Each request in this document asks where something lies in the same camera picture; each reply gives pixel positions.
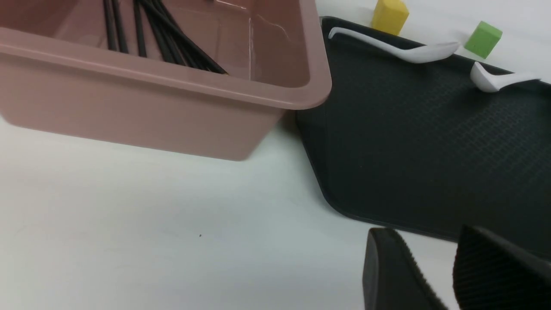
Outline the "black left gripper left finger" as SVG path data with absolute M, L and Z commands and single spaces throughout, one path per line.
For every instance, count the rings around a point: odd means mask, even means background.
M 446 310 L 405 240 L 391 228 L 368 231 L 362 276 L 366 310 Z

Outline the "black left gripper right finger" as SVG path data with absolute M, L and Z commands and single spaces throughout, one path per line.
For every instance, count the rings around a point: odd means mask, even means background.
M 461 310 L 548 310 L 550 263 L 481 227 L 463 226 L 453 265 Z

